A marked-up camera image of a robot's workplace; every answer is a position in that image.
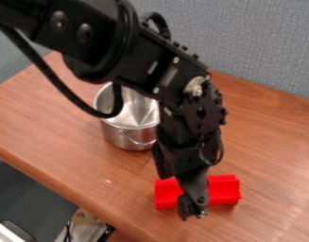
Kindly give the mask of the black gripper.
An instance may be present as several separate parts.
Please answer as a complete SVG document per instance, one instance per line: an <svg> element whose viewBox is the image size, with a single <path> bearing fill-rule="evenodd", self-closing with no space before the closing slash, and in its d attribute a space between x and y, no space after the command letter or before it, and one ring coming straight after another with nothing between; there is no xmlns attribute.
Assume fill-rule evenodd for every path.
<svg viewBox="0 0 309 242"><path fill-rule="evenodd" d="M187 90L178 107L159 103L159 125L153 147L159 177L169 179L178 176L183 190L178 198L179 217L183 221L190 216L207 216L207 170L225 158L225 97L213 83L205 82L199 87L202 95L194 95Z"/></svg>

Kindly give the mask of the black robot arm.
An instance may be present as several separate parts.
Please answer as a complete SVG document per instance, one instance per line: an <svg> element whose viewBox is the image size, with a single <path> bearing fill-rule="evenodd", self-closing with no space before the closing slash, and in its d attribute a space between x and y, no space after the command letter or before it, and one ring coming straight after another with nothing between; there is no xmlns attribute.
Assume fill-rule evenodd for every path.
<svg viewBox="0 0 309 242"><path fill-rule="evenodd" d="M158 12L139 14L130 0L0 0L0 31L62 94L89 114L113 118L133 89L159 104L153 147L157 171L175 178L183 193L179 217L207 215L207 171L225 158L222 127L227 108L222 91L198 55L173 39ZM62 53L74 75L111 82L113 108L91 108L62 82L34 46Z"/></svg>

